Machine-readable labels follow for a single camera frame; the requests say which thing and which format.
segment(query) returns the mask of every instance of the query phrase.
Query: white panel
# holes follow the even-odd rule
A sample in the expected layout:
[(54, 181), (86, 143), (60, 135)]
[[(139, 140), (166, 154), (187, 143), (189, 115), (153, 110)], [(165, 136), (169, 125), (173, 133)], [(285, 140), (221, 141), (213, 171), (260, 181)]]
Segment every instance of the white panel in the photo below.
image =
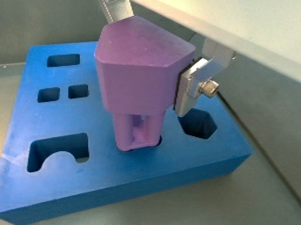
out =
[(301, 82), (301, 1), (132, 0)]

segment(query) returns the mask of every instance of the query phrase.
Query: purple plastic piece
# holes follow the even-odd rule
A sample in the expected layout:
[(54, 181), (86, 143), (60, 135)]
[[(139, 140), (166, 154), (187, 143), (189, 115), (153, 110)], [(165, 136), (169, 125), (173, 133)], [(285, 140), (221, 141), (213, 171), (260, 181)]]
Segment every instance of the purple plastic piece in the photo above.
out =
[(120, 150), (159, 143), (165, 111), (173, 105), (179, 72), (193, 61), (194, 49), (138, 16), (103, 28), (96, 68)]

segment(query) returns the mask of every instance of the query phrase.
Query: metal bracket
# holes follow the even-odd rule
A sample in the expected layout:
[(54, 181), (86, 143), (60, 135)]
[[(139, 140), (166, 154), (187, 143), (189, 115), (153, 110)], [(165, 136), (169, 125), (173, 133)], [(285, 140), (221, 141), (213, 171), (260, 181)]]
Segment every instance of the metal bracket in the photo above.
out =
[(209, 38), (205, 39), (202, 53), (210, 60), (197, 60), (179, 74), (179, 87), (174, 110), (182, 117), (194, 107), (199, 95), (209, 98), (218, 92), (218, 83), (210, 80), (231, 63), (237, 53)]
[(130, 0), (100, 0), (99, 2), (110, 24), (134, 16)]

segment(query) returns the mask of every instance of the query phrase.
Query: u-shaped cutout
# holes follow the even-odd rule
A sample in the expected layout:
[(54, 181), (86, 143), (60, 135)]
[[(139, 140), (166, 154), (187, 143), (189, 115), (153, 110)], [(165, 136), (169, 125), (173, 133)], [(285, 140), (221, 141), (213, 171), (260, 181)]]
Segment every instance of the u-shaped cutout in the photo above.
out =
[(44, 160), (51, 154), (59, 151), (70, 152), (76, 162), (84, 163), (90, 157), (88, 135), (86, 133), (71, 134), (32, 142), (27, 171), (39, 171), (43, 167)]

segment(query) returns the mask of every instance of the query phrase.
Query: rectangular hole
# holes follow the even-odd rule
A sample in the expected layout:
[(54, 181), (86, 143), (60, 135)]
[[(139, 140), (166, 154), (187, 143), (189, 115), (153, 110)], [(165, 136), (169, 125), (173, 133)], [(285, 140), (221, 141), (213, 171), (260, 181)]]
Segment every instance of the rectangular hole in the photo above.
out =
[(59, 151), (70, 152), (78, 163), (84, 163), (88, 161), (88, 135), (86, 133), (71, 134), (32, 142), (27, 171), (39, 171), (47, 157)]
[(80, 64), (79, 54), (51, 55), (47, 60), (47, 67), (64, 67)]
[(52, 102), (59, 100), (60, 97), (60, 89), (59, 88), (46, 88), (39, 90), (37, 94), (37, 102)]
[(87, 84), (79, 84), (70, 86), (68, 98), (84, 98), (90, 95), (90, 89)]

